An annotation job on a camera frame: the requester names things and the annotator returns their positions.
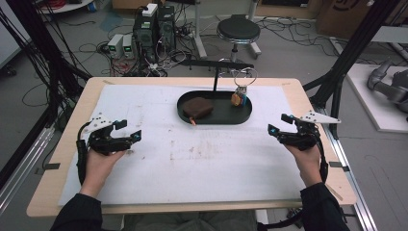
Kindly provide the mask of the grey power supply unit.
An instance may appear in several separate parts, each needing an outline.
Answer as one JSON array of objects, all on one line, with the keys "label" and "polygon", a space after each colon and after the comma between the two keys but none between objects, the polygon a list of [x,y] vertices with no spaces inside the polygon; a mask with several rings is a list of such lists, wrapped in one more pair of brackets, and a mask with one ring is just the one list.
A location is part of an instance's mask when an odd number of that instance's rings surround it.
[{"label": "grey power supply unit", "polygon": [[123,35],[116,34],[108,42],[108,48],[112,57],[121,57],[123,53]]},{"label": "grey power supply unit", "polygon": [[133,50],[133,43],[132,43],[132,36],[131,35],[124,35],[123,36],[123,53],[127,59],[134,58],[134,50]]}]

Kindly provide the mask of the white round platform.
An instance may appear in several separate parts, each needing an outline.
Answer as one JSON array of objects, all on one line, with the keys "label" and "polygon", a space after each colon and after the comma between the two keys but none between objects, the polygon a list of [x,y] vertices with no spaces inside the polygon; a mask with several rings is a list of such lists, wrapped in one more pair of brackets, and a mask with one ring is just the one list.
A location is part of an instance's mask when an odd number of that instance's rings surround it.
[{"label": "white round platform", "polygon": [[85,6],[92,3],[93,1],[94,0],[82,0],[81,3],[74,3],[74,4],[69,4],[68,1],[65,1],[65,4],[63,6],[47,7],[46,5],[43,5],[40,8],[40,10],[43,13],[66,13],[66,12],[84,8]]}]

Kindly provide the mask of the white floor board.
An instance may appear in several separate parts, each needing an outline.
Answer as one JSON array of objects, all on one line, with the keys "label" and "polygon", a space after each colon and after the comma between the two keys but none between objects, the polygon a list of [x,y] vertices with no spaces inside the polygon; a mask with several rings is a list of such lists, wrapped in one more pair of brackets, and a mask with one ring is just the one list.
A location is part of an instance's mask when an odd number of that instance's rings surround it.
[{"label": "white floor board", "polygon": [[378,131],[408,134],[408,114],[385,95],[367,87],[369,76],[376,68],[374,64],[355,64],[348,71],[347,80]]}]

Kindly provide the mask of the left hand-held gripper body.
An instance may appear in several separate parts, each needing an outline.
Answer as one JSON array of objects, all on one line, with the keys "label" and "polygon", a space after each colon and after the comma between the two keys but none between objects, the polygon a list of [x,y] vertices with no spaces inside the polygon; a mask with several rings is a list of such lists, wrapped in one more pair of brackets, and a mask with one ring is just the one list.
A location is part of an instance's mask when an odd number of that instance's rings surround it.
[{"label": "left hand-held gripper body", "polygon": [[85,126],[84,132],[89,134],[88,145],[94,151],[103,155],[109,155],[112,152],[127,150],[132,143],[123,138],[113,138],[108,136],[108,126],[115,120],[110,120],[102,113],[94,116]]}]

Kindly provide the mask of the black round stool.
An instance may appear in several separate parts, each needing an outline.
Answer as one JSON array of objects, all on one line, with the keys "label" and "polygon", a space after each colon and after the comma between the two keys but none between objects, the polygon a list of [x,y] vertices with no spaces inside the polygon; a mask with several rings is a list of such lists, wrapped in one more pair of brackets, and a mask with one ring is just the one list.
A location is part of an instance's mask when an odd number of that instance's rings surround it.
[{"label": "black round stool", "polygon": [[220,21],[217,25],[217,35],[233,44],[229,58],[232,63],[237,61],[238,46],[255,42],[260,34],[260,27],[245,16],[233,15]]}]

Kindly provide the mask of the black computer tower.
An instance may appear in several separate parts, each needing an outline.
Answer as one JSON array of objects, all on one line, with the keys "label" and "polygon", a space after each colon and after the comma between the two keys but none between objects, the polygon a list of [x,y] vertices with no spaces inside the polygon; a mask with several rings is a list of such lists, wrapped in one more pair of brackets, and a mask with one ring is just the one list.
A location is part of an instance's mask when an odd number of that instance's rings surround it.
[{"label": "black computer tower", "polygon": [[159,36],[162,47],[170,51],[175,48],[174,36],[174,16],[175,9],[173,6],[162,6],[158,11]]},{"label": "black computer tower", "polygon": [[143,16],[138,13],[133,27],[133,34],[140,60],[150,63],[157,62],[158,24],[156,16]]}]

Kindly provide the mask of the aluminium rail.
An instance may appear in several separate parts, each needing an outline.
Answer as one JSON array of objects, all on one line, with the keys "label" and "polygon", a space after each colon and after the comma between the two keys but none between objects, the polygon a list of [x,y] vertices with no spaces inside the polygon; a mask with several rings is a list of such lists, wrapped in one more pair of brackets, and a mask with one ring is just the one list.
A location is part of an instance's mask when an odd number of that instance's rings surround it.
[{"label": "aluminium rail", "polygon": [[52,140],[54,133],[54,128],[43,128],[38,135],[31,137],[28,147],[23,148],[22,159],[0,190],[0,217],[6,212],[17,191],[28,177],[48,143]]},{"label": "aluminium rail", "polygon": [[338,162],[342,165],[343,173],[353,191],[353,194],[355,195],[356,201],[351,205],[351,208],[353,210],[353,215],[358,219],[361,230],[378,231],[340,140],[335,138],[334,133],[331,131],[330,124],[323,124],[322,129],[334,150],[334,155],[336,156]]}]

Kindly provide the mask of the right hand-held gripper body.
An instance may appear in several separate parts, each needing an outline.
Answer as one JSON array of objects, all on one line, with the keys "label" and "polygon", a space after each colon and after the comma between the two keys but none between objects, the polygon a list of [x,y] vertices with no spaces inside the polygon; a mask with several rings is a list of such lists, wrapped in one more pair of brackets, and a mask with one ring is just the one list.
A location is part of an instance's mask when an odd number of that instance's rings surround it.
[{"label": "right hand-held gripper body", "polygon": [[337,124],[341,121],[328,115],[323,115],[315,111],[309,111],[305,115],[298,117],[299,123],[295,125],[296,132],[282,132],[284,137],[277,139],[280,143],[295,146],[303,151],[315,146],[320,137],[318,123]]}]

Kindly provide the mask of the person's left hand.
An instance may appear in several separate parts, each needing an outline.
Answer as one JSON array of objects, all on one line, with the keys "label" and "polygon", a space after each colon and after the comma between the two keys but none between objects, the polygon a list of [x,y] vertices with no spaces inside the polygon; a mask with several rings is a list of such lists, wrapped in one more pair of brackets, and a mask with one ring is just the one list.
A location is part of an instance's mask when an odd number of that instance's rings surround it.
[{"label": "person's left hand", "polygon": [[91,149],[87,158],[86,178],[81,186],[80,193],[96,198],[103,189],[115,163],[124,154],[125,151],[117,151],[105,156]]}]

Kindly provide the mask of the cardboard box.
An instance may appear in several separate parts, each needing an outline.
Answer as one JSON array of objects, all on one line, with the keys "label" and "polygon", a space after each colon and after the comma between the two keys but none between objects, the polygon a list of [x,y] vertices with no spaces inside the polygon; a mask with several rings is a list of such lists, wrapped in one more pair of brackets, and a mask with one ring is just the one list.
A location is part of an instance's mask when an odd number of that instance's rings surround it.
[{"label": "cardboard box", "polygon": [[323,0],[317,33],[350,39],[370,10],[369,0]]}]

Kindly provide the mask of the black frame post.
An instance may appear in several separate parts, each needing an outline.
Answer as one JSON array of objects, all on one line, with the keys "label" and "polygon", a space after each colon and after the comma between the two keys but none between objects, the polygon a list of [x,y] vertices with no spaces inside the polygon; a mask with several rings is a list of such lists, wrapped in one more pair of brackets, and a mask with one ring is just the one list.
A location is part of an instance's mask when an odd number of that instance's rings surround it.
[{"label": "black frame post", "polygon": [[398,3],[399,0],[374,0],[368,14],[351,36],[333,66],[326,74],[303,86],[305,91],[319,87],[317,92],[310,97],[310,102],[314,107],[324,109],[328,99],[332,98],[330,115],[334,118],[339,117],[343,81],[346,74]]}]

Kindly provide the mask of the white foam mat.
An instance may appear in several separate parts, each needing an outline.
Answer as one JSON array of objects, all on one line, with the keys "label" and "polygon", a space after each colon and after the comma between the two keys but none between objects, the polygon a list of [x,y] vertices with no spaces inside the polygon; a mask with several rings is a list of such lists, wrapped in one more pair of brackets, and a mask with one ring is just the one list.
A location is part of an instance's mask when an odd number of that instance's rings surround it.
[{"label": "white foam mat", "polygon": [[98,198],[105,205],[297,200],[303,183],[293,156],[268,133],[294,126],[280,87],[249,89],[252,113],[238,125],[183,121],[176,110],[186,87],[108,85],[94,112],[125,119],[119,137],[141,140],[116,164]]}]

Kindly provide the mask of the black oval tray key stand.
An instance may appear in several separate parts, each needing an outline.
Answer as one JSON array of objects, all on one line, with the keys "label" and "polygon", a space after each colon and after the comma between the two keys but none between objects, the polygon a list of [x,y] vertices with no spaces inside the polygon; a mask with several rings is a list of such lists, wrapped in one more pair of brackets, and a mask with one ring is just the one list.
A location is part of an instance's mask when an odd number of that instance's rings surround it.
[{"label": "black oval tray key stand", "polygon": [[216,61],[199,61],[199,60],[185,60],[182,65],[188,67],[207,66],[213,67],[216,71],[213,88],[211,90],[192,90],[185,92],[179,97],[177,101],[178,116],[185,122],[190,123],[189,118],[183,112],[183,104],[195,97],[203,97],[209,99],[214,109],[209,114],[200,119],[197,119],[196,125],[236,125],[246,122],[252,113],[252,102],[243,90],[244,85],[237,85],[241,90],[218,90],[218,78],[222,68],[233,69],[240,71],[250,70],[254,67],[253,64],[240,64],[230,62],[216,62]]}]

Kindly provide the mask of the person's right hand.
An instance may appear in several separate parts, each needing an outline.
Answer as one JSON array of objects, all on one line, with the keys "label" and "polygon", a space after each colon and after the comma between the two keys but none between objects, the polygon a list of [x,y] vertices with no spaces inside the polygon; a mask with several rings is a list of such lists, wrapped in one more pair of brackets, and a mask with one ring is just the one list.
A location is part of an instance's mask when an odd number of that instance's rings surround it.
[{"label": "person's right hand", "polygon": [[303,151],[287,144],[285,147],[293,154],[300,177],[306,187],[322,182],[319,174],[320,153],[316,145]]}]

